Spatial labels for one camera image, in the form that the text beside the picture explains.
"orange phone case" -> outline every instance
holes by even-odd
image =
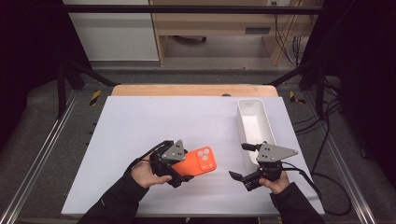
[[[202,175],[216,169],[211,147],[201,147],[186,153],[186,160],[172,166],[181,175]]]

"human hand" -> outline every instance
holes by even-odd
[[[287,188],[290,185],[286,171],[282,171],[282,173],[280,174],[280,178],[276,181],[270,181],[268,179],[261,178],[259,180],[259,183],[270,189],[274,194],[278,194],[282,192],[285,188]]]
[[[172,179],[170,175],[156,176],[152,173],[149,155],[132,168],[131,176],[142,188],[149,188],[155,184],[164,184]]]

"forearm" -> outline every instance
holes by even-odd
[[[324,223],[323,218],[305,198],[295,183],[291,183],[278,194],[271,194],[271,198],[284,224]]]
[[[99,201],[78,221],[78,224],[132,223],[139,201],[149,189],[140,187],[125,172]]]

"gray carpet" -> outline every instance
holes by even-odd
[[[262,84],[281,76],[282,73],[277,71],[240,71],[238,75],[230,71],[207,71],[204,74],[194,71],[186,73],[170,71],[160,75],[158,72],[149,74],[149,71],[146,70],[133,72],[120,70],[116,72],[103,71],[103,74],[113,81],[122,83]],[[73,183],[79,164],[87,149],[87,143],[90,142],[91,132],[94,131],[94,124],[99,119],[106,97],[112,90],[88,77],[84,78],[88,83],[81,92],[77,105],[49,155],[40,177],[20,212],[19,218],[69,219],[69,217],[60,214],[66,199],[65,193]],[[298,92],[296,85],[291,82],[279,86],[277,89],[279,95],[284,97],[291,122],[305,120],[313,116],[307,104],[290,101],[290,91],[295,91],[297,99],[306,100]],[[102,93],[96,105],[90,105],[92,95],[96,90],[101,90]],[[333,98],[330,94],[326,94],[326,97],[328,102]],[[55,82],[32,91],[28,102],[28,108],[23,113],[19,126],[0,155],[0,189],[3,192],[0,194],[1,211],[4,211],[12,199],[55,121],[57,113]],[[305,127],[310,122],[296,125],[295,130]],[[396,211],[395,189],[382,175],[375,161],[361,157],[359,145],[342,114],[334,113],[331,116],[330,127],[332,136],[359,183],[377,222],[396,223],[396,214],[394,213]],[[297,135],[297,137],[306,163],[311,168],[322,142],[322,137],[318,130]],[[320,157],[317,172],[328,175],[341,183],[326,148]],[[337,186],[319,176],[315,176],[314,181],[322,191],[323,205],[326,209],[334,212],[342,212],[347,209],[346,197]],[[328,223],[360,223],[354,209],[342,217],[326,214],[324,218]],[[266,217],[262,220],[262,223],[277,223],[277,221],[275,217]]]

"white tabletop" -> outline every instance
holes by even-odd
[[[264,187],[247,191],[229,171],[247,175],[236,125],[239,99],[259,97],[109,96],[78,174],[69,191],[63,215],[81,216],[123,174],[135,158],[163,140],[182,139],[188,151],[210,146],[217,169],[196,176],[176,189],[153,186],[140,202],[137,217],[261,217],[276,215]],[[279,146],[299,154],[284,161],[306,167],[303,153],[280,97],[260,97]],[[320,214],[317,194],[298,172],[288,172]]]

